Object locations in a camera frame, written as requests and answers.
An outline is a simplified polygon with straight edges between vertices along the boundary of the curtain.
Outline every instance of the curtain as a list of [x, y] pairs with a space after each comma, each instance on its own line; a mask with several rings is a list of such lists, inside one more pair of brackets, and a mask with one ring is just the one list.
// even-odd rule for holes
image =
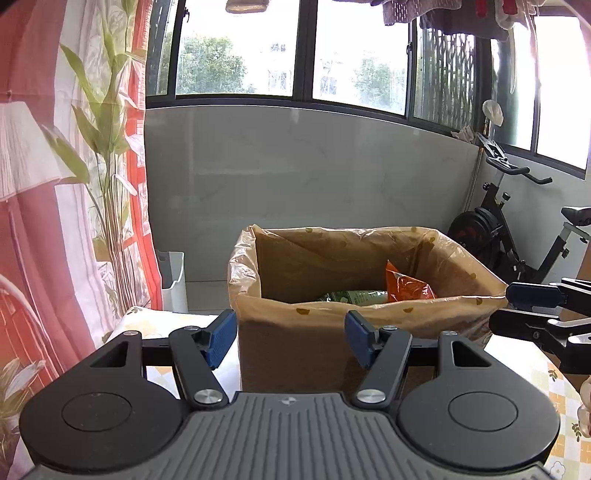
[[162, 308], [144, 153], [151, 0], [19, 0], [0, 17], [0, 480], [26, 401]]

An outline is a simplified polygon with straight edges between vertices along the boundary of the window frame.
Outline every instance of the window frame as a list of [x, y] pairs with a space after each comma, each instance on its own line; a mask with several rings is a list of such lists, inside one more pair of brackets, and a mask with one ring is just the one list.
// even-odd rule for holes
[[[414, 116], [417, 64], [418, 64], [418, 22], [414, 20], [408, 25], [407, 44], [407, 92], [405, 112], [403, 115], [379, 109], [340, 103], [332, 100], [319, 100], [313, 97], [314, 61], [316, 56], [316, 28], [319, 0], [300, 0], [297, 39], [295, 45], [295, 62], [293, 72], [293, 92], [290, 96], [257, 95], [250, 93], [198, 93], [191, 95], [176, 94], [178, 54], [180, 49], [181, 30], [186, 16], [186, 0], [178, 0], [174, 17], [173, 36], [171, 39], [170, 63], [168, 66], [168, 85], [165, 95], [146, 97], [146, 108], [167, 108], [173, 106], [207, 106], [207, 105], [254, 105], [300, 108], [308, 110], [343, 113], [362, 116], [400, 125], [419, 128], [451, 137], [452, 129], [445, 125], [423, 120]], [[574, 16], [566, 7], [541, 7], [540, 15]], [[482, 132], [485, 116], [480, 106], [492, 97], [492, 53], [491, 41], [475, 37], [475, 91], [472, 115], [472, 127]], [[542, 165], [555, 168], [577, 178], [585, 178], [585, 170], [568, 163], [536, 153], [540, 129], [540, 80], [538, 59], [535, 61], [536, 94], [534, 101], [534, 125], [532, 126], [532, 148], [525, 150], [511, 145], [501, 144], [507, 154], [516, 155]]]
[[[559, 6], [559, 5], [548, 5], [544, 7], [538, 7], [539, 9], [539, 16], [541, 17], [576, 17], [574, 13], [571, 12], [567, 7]], [[538, 49], [537, 45], [535, 48], [536, 57], [534, 58], [534, 71], [535, 71], [535, 97], [534, 97], [534, 116], [533, 116], [533, 124], [532, 124], [532, 134], [531, 134], [531, 146], [529, 150], [525, 148], [514, 147], [513, 145], [508, 145], [499, 142], [499, 145], [503, 148], [505, 153], [509, 155], [514, 155], [516, 157], [521, 157], [526, 160], [530, 160], [541, 165], [545, 165], [547, 167], [555, 168], [556, 170], [560, 170], [564, 173], [568, 173], [578, 179], [585, 179], [586, 168], [576, 167], [571, 165], [570, 163], [566, 163], [555, 158], [547, 157], [546, 155], [539, 154], [538, 150], [538, 143], [540, 140], [540, 112], [541, 112], [541, 81], [540, 81], [540, 62], [538, 58]], [[589, 152], [587, 154], [587, 166], [589, 166], [589, 161], [591, 160], [591, 142], [589, 145]]]

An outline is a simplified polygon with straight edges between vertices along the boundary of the orange snack bag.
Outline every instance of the orange snack bag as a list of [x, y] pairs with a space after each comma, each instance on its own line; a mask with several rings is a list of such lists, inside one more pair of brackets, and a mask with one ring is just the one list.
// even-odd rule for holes
[[388, 303], [436, 298], [428, 283], [401, 274], [390, 260], [386, 264], [386, 286]]

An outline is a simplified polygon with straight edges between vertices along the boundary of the blue gripper pad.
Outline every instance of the blue gripper pad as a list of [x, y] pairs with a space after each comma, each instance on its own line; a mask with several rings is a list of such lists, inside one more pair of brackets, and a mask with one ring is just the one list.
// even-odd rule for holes
[[513, 305], [524, 307], [546, 307], [553, 309], [566, 300], [566, 296], [555, 285], [532, 285], [513, 282], [505, 293]]
[[345, 335], [359, 364], [369, 369], [375, 362], [376, 329], [355, 310], [345, 315]]
[[204, 330], [211, 334], [209, 347], [205, 351], [205, 361], [212, 370], [215, 370], [222, 363], [236, 338], [238, 331], [236, 313], [231, 309], [224, 310]]

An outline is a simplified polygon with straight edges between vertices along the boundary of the hanging cloth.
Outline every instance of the hanging cloth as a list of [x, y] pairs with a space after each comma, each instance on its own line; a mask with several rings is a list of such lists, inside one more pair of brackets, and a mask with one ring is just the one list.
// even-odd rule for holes
[[530, 15], [535, 15], [537, 8], [544, 3], [545, 0], [495, 0], [496, 22], [505, 30], [511, 30], [515, 22], [529, 28]]
[[420, 26], [423, 29], [435, 28], [445, 35], [464, 33], [480, 38], [490, 38], [507, 41], [509, 32], [501, 28], [495, 19], [495, 0], [484, 0], [485, 17], [479, 16], [477, 0], [463, 0], [458, 10], [437, 8], [421, 17]]
[[[372, 1], [372, 5], [379, 5], [381, 1]], [[410, 23], [415, 18], [436, 8], [457, 10], [462, 6], [462, 0], [408, 0], [406, 2], [389, 1], [383, 4], [384, 25], [395, 23]]]

